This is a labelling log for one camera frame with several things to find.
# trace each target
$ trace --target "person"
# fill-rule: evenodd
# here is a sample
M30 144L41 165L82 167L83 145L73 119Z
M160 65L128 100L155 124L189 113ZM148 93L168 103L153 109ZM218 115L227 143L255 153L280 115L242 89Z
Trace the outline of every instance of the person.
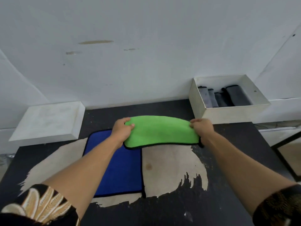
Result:
M111 136L87 155L6 205L2 225L79 225L114 152L135 127L125 125L129 120L117 120ZM301 224L300 185L241 152L209 120L193 119L190 127L212 151L255 225Z

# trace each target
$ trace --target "leaf pattern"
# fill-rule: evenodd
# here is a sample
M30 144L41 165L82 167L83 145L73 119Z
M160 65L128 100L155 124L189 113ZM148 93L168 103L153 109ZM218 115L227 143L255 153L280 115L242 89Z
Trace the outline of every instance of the leaf pattern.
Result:
M55 190L50 186L40 198L40 193L34 187L28 190L23 203L11 203L6 205L1 213L14 213L21 216L26 216L37 222L47 224L56 220L59 216L63 216L72 207L69 201L64 201L62 194L57 193L54 196ZM76 226L80 225L80 220L77 217Z

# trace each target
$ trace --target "black table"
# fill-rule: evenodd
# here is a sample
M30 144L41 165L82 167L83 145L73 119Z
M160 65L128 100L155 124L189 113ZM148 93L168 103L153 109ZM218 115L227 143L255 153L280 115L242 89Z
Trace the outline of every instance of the black table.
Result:
M171 116L185 120L194 118L188 100L87 110L79 139L88 137L94 131L111 128L119 118L139 115ZM292 179L252 123L218 124L214 128L253 159ZM24 181L32 167L70 142L20 147L0 183L0 208L20 194L18 184ZM159 198L140 198L130 205L124 202L107 208L92 203L81 225L253 225L210 151L198 146L193 151L207 169L209 184L206 191L201 188L201 179L198 177L192 188L186 179L183 186Z

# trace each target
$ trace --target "patterned sleeve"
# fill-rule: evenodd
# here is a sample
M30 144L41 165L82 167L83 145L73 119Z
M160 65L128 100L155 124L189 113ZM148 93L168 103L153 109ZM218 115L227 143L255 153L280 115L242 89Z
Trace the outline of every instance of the patterned sleeve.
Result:
M265 199L253 214L257 225L301 225L301 186L280 190Z
M0 214L4 225L74 225L79 226L76 209L50 186L33 185L6 205Z

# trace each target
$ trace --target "green cloth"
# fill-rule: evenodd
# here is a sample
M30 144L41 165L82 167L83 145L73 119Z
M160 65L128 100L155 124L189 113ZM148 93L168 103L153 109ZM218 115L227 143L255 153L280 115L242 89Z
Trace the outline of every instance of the green cloth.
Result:
M126 125L135 124L126 148L137 148L156 144L197 144L199 136L189 127L190 122L174 117L132 117Z

